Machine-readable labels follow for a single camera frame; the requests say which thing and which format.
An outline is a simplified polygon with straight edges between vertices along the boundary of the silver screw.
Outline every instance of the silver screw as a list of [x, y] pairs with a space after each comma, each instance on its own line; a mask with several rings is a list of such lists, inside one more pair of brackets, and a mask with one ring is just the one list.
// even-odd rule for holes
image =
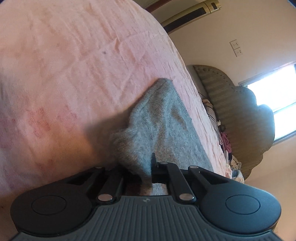
[[191, 201], [192, 199], [194, 199], [194, 196], [189, 193], [183, 193], [179, 196], [179, 198], [183, 201]]
[[112, 195], [106, 194], [106, 193], [98, 196], [98, 200], [102, 202], [108, 202], [108, 201], [111, 201], [112, 199], [113, 199]]

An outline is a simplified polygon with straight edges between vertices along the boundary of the wall socket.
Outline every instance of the wall socket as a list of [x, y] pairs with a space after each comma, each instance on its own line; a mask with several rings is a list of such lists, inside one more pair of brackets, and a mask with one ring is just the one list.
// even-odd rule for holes
[[231, 47], [232, 47], [233, 50], [240, 47], [239, 42], [237, 40], [233, 40], [233, 41], [231, 41], [229, 43], [231, 44]]
[[239, 57], [239, 56], [243, 55], [242, 49], [240, 47], [235, 49], [234, 53], [235, 53], [236, 57]]

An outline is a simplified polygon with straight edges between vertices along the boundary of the scalloped headboard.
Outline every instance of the scalloped headboard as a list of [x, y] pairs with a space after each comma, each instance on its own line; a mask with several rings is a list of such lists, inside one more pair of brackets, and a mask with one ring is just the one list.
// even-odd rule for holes
[[218, 119], [226, 127], [233, 155], [242, 163], [246, 179], [273, 144], [274, 115], [267, 105], [257, 106], [254, 93], [248, 88], [235, 86], [221, 70], [193, 66], [200, 78]]

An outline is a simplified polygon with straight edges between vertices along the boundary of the mattress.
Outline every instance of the mattress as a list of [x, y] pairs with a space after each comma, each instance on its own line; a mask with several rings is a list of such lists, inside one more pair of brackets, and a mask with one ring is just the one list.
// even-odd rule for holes
[[16, 233], [16, 195], [116, 165], [108, 137], [158, 78], [172, 80], [214, 171], [229, 175], [183, 60], [132, 0], [5, 0], [0, 33], [0, 240]]

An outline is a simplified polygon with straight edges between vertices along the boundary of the gray cloth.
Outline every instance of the gray cloth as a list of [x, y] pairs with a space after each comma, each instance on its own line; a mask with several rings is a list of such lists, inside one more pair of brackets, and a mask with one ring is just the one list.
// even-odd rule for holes
[[143, 181], [142, 195], [151, 194], [151, 155], [181, 169], [198, 165], [213, 171], [192, 120], [173, 83], [159, 79], [132, 110], [129, 126], [112, 135], [116, 160]]

